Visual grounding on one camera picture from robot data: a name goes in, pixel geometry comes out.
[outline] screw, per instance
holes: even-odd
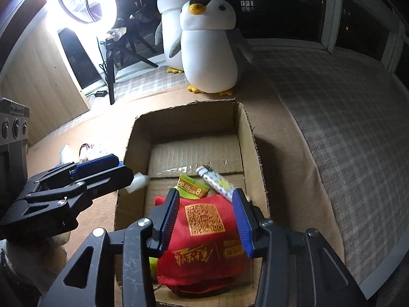
[[[271,220],[271,219],[264,219],[262,222],[261,222],[261,225],[263,225],[264,227],[269,227],[269,226],[271,226],[273,224],[273,221]]]
[[[140,220],[138,220],[138,225],[139,226],[148,226],[151,223],[151,220],[149,218],[141,218]]]
[[[105,233],[105,230],[102,227],[98,227],[98,228],[93,230],[93,236],[94,237],[100,237],[104,233]]]
[[[320,236],[320,232],[315,228],[309,228],[307,230],[307,233],[308,233],[308,235],[310,237],[319,237]]]

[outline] penguin beak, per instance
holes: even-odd
[[[193,15],[201,15],[206,11],[206,6],[200,3],[191,4],[189,6],[189,12]]]

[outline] tripod stand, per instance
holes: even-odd
[[[105,48],[106,48],[106,73],[107,73],[107,82],[108,82],[108,91],[109,91],[109,101],[111,105],[115,103],[115,95],[114,95],[114,83],[115,83],[115,71],[114,71],[114,54],[116,52],[126,53],[142,62],[147,63],[148,65],[158,68],[156,63],[149,61],[147,58],[144,58],[140,54],[127,49],[126,47],[122,47],[117,45],[117,43],[113,39],[108,39],[105,41]]]

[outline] green snack package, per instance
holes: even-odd
[[[149,265],[150,265],[150,268],[151,268],[152,278],[156,278],[156,264],[157,264],[157,258],[150,257],[149,258]]]
[[[203,199],[207,196],[210,189],[203,183],[196,181],[195,179],[182,173],[179,177],[179,181],[175,188],[179,191],[179,195],[185,199]]]

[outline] red bag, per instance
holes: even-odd
[[[164,200],[157,196],[155,205]],[[221,195],[180,198],[169,248],[157,261],[157,279],[176,294],[206,293],[232,284],[248,261],[229,201]]]

